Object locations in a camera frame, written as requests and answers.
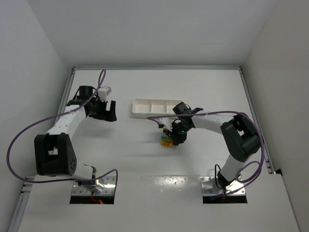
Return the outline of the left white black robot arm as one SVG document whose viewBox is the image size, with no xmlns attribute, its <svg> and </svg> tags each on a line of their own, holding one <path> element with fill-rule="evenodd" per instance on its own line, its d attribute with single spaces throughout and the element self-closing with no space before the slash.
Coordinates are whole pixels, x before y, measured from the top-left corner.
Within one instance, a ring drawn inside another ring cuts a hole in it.
<svg viewBox="0 0 309 232">
<path fill-rule="evenodd" d="M 34 139 L 37 173 L 42 176 L 71 177 L 83 187 L 96 187 L 96 169 L 78 162 L 71 138 L 80 123 L 91 117 L 93 119 L 115 122 L 116 102 L 110 102 L 107 109 L 107 96 L 110 87 L 101 87 L 97 93 L 91 86 L 80 86 L 74 97 L 68 101 L 64 115 L 45 134 Z"/>
</svg>

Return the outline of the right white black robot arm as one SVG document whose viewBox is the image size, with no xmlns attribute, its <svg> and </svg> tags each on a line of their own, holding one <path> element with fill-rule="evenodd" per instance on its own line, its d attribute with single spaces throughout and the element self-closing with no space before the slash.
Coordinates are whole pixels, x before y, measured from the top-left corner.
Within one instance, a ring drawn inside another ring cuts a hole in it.
<svg viewBox="0 0 309 232">
<path fill-rule="evenodd" d="M 184 143 L 191 129 L 205 129 L 222 135 L 229 156 L 217 173 L 215 184 L 218 189 L 226 190 L 245 167 L 247 160 L 260 149 L 258 132 L 249 119 L 241 114 L 229 118 L 221 114 L 206 114 L 202 110 L 192 110 L 184 102 L 177 104 L 173 108 L 177 119 L 171 123 L 171 129 L 166 134 L 173 145 Z"/>
</svg>

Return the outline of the green lego brick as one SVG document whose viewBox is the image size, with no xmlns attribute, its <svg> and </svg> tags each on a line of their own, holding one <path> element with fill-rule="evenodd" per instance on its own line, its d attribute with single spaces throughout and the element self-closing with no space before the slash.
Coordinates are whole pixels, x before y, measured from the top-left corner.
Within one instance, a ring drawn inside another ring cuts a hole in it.
<svg viewBox="0 0 309 232">
<path fill-rule="evenodd" d="M 162 136 L 161 140 L 160 140 L 161 144 L 173 144 L 173 140 L 171 138 L 169 138 L 168 136 Z"/>
</svg>

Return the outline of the yellow lego plate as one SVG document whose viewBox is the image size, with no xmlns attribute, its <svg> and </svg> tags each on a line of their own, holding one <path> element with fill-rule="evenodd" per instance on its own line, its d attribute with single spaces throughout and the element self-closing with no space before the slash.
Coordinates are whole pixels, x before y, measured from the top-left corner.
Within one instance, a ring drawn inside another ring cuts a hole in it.
<svg viewBox="0 0 309 232">
<path fill-rule="evenodd" d="M 161 140 L 160 145 L 163 146 L 163 147 L 172 147 L 173 141 Z"/>
</svg>

